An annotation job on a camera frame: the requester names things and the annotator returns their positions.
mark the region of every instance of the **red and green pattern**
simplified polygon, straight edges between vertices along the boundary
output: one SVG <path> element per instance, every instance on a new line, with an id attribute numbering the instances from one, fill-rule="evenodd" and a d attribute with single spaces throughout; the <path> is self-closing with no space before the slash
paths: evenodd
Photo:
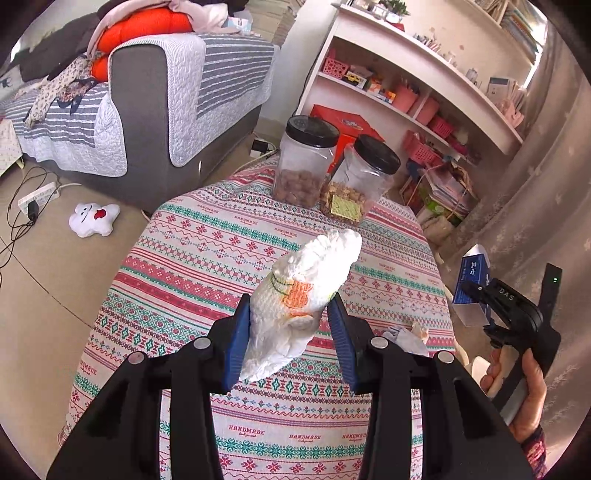
<path id="1" fill-rule="evenodd" d="M 129 353 L 174 352 L 232 313 L 273 262 L 331 226 L 319 210 L 270 196 L 276 158 L 228 180 L 175 198 L 152 217 L 125 258 L 82 354 L 63 442 L 111 373 Z M 382 198 L 358 227 L 359 261 L 340 289 L 348 311 L 376 333 L 427 326 L 430 351 L 453 349 L 443 284 L 414 215 Z M 163 397 L 161 477 L 171 478 Z M 304 355 L 276 375 L 214 395 L 217 445 L 228 479 L 357 478 L 370 397 L 343 383 L 324 314 Z M 413 391 L 411 478 L 421 476 L 420 396 Z"/>

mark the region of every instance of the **white plush toy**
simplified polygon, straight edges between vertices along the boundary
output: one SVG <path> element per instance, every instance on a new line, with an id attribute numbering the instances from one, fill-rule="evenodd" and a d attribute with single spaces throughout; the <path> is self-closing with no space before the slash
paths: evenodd
<path id="1" fill-rule="evenodd" d="M 70 228 L 80 238 L 86 238 L 94 233 L 108 236 L 113 231 L 113 222 L 120 213 L 118 205 L 112 203 L 101 207 L 98 203 L 79 203 L 76 213 L 70 215 Z"/>
<path id="2" fill-rule="evenodd" d="M 252 293 L 251 335 L 240 373 L 254 382 L 304 353 L 324 307 L 361 251 L 353 230 L 330 230 L 277 260 Z"/>

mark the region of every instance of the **hand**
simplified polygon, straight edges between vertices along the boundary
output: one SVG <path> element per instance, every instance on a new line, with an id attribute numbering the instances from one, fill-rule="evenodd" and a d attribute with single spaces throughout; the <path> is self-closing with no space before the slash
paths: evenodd
<path id="1" fill-rule="evenodd" d="M 480 381 L 480 387 L 485 393 L 501 371 L 501 364 L 499 363 L 500 354 L 500 349 L 492 351 L 491 365 L 486 371 L 486 375 Z M 538 362 L 535 361 L 531 348 L 527 349 L 523 354 L 521 367 L 527 382 L 528 394 L 517 415 L 509 425 L 509 430 L 519 443 L 526 441 L 540 424 L 544 400 L 546 398 L 544 374 Z"/>

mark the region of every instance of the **blue gripper pad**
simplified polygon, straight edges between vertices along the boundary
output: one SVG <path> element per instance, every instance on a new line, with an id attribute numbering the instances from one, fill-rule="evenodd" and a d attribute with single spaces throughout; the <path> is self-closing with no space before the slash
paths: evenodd
<path id="1" fill-rule="evenodd" d="M 222 378 L 222 386 L 228 391 L 230 391 L 238 382 L 238 377 L 240 376 L 242 363 L 244 361 L 244 354 L 246 353 L 246 347 L 248 346 L 251 327 L 250 300 L 250 296 L 244 294 L 233 315 L 235 327 L 232 337 L 225 349 L 224 372 Z"/>
<path id="2" fill-rule="evenodd" d="M 359 378 L 355 371 L 357 362 L 355 347 L 347 332 L 345 319 L 348 316 L 345 305 L 337 293 L 326 307 L 330 325 L 330 333 L 335 343 L 336 356 L 339 359 L 343 379 L 349 385 L 351 391 L 356 392 Z"/>

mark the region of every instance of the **tile floor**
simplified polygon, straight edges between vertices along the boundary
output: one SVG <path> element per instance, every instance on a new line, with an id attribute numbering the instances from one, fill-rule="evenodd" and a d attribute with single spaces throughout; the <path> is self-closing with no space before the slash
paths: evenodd
<path id="1" fill-rule="evenodd" d="M 206 183 L 224 179 L 248 162 L 251 144 L 250 138 L 237 146 Z M 31 166 L 13 166 L 0 177 L 0 250 L 10 241 L 8 202 Z M 32 190 L 33 185 L 24 188 L 19 197 Z M 397 192 L 389 196 L 400 199 Z M 109 237 L 81 239 L 70 230 L 68 218 L 79 202 L 113 201 L 85 187 L 64 188 L 17 242 L 14 257 L 1 271 L 0 424 L 40 478 L 45 478 L 58 450 L 57 434 L 96 313 L 147 223 L 138 209 L 120 204 Z M 5 258 L 0 255 L 0 264 Z M 482 345 L 473 347 L 473 335 L 461 331 L 466 339 L 459 341 L 472 357 L 471 351 Z"/>

